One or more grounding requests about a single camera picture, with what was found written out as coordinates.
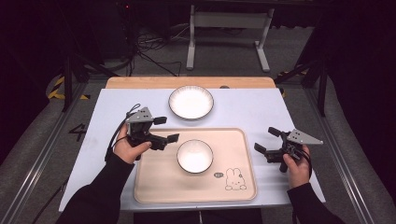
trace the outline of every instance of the dark floor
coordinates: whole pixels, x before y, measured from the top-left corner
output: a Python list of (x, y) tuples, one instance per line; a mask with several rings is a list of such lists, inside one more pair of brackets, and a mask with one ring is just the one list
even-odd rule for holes
[[(253, 41), (256, 36), (260, 36), (260, 32), (255, 30), (245, 30), (240, 35), (202, 31), (197, 37), (192, 71), (185, 69), (188, 49), (186, 39), (179, 39), (162, 49), (150, 50), (147, 55), (157, 62), (182, 62), (182, 76), (275, 78), (279, 72), (289, 71), (294, 66), (311, 32), (310, 28), (270, 30), (264, 46), (270, 73), (262, 72), (253, 48)], [(167, 64), (166, 67), (178, 72), (177, 63)], [(119, 74), (126, 72), (126, 69), (118, 71)], [(136, 57), (133, 76), (150, 75), (169, 76), (168, 72), (155, 64)], [(312, 105), (317, 90), (301, 88), (299, 79), (295, 77), (280, 86), (286, 91), (284, 99), (295, 127), (328, 143), (324, 147), (312, 147), (314, 169), (327, 200), (326, 206), (346, 223), (396, 223), (393, 201), (350, 130), (331, 81), (326, 95), (326, 118), (322, 118)], [(74, 93), (89, 94), (90, 100), (76, 97), (69, 111), (62, 113), (64, 102), (51, 99), (50, 104), (26, 130), (0, 167), (0, 217), (4, 218), (4, 223), (31, 223), (40, 208), (70, 175), (83, 135), (78, 141), (78, 134), (69, 132), (80, 124), (87, 129), (99, 91), (105, 85), (106, 78), (102, 75), (92, 76), (86, 85), (75, 83)], [(43, 148), (50, 151), (49, 159), (40, 166), (37, 177), (29, 179), (29, 172), (32, 167), (37, 167), (35, 161)], [(24, 183), (25, 179), (33, 182)], [(27, 190), (19, 193), (21, 187)], [(60, 215), (58, 208), (62, 196), (62, 193), (55, 196), (37, 223), (55, 222)], [(121, 212), (119, 223), (132, 222), (133, 213)], [(291, 207), (264, 207), (262, 222), (291, 223)]]

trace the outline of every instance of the tripod leg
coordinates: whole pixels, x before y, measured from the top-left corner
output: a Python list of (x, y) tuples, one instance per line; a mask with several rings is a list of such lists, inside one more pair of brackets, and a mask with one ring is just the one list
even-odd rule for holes
[(293, 70), (289, 71), (286, 75), (282, 76), (282, 77), (277, 77), (276, 79), (274, 79), (275, 84), (279, 84), (283, 81), (288, 80), (291, 77), (296, 76), (297, 74), (303, 72), (304, 70), (312, 67), (313, 65), (315, 65), (317, 63), (317, 61), (313, 61), (304, 65), (301, 65), (299, 67), (294, 68)]

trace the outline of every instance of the metal frame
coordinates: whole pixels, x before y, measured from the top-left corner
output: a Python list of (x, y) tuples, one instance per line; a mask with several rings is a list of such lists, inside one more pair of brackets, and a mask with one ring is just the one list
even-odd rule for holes
[(187, 70), (192, 70), (194, 68), (195, 27), (230, 27), (262, 29), (262, 37), (260, 41), (255, 41), (255, 47), (262, 66), (262, 71), (269, 72), (270, 66), (265, 57), (263, 46), (273, 15), (273, 8), (269, 9), (268, 13), (195, 12), (195, 6), (191, 5), (190, 44), (187, 54)]

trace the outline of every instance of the metal stand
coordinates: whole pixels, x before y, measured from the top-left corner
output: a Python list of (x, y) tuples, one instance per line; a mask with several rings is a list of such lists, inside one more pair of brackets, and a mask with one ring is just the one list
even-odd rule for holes
[(87, 82), (90, 79), (84, 64), (90, 65), (108, 77), (117, 77), (118, 75), (78, 53), (78, 44), (75, 42), (69, 24), (64, 18), (64, 13), (56, 1), (41, 0), (36, 6), (38, 11), (41, 11), (43, 20), (54, 30), (57, 45), (64, 57), (64, 112), (72, 103), (72, 75), (76, 77), (78, 82)]
[(262, 49), (268, 30), (273, 18), (274, 9), (269, 9), (268, 13), (225, 13), (225, 12), (195, 12), (195, 7), (191, 6), (190, 15), (190, 44), (187, 55), (187, 70), (194, 67), (195, 56), (195, 27), (230, 27), (230, 28), (251, 28), (262, 29), (262, 38), (255, 41), (257, 54), (262, 65), (263, 72), (269, 72), (270, 67)]

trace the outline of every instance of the table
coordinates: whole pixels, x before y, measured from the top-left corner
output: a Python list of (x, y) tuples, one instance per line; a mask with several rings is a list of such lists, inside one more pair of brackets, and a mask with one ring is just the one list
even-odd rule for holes
[[(215, 106), (210, 114), (203, 119), (186, 121), (172, 113), (167, 106), (167, 98), (176, 87), (183, 85), (201, 85), (211, 92), (215, 99)], [(228, 86), (232, 89), (219, 89), (220, 86)], [(285, 131), (294, 128), (280, 91), (275, 88), (271, 78), (113, 77), (107, 82), (106, 89), (102, 90), (93, 111), (90, 126), (61, 201), (60, 211), (64, 210), (74, 192), (91, 183), (103, 168), (109, 138), (123, 118), (125, 111), (129, 110), (129, 107), (137, 101), (144, 102), (145, 104), (142, 106), (150, 108), (154, 117), (168, 117), (167, 123), (159, 127), (161, 129), (236, 127), (243, 130), (247, 137), (247, 146), (256, 178), (257, 196), (250, 201), (236, 202), (142, 204), (138, 203), (133, 195), (136, 176), (136, 169), (134, 169), (121, 194), (121, 210), (149, 212), (176, 209), (261, 207), (290, 203), (286, 193), (289, 188), (287, 175), (278, 171), (278, 163), (267, 163), (264, 156), (253, 148), (256, 142), (269, 149), (280, 147), (281, 140), (266, 132), (268, 126)], [(240, 116), (244, 111), (248, 111), (248, 116)], [(315, 175), (311, 177), (311, 184), (318, 197), (325, 202)]]

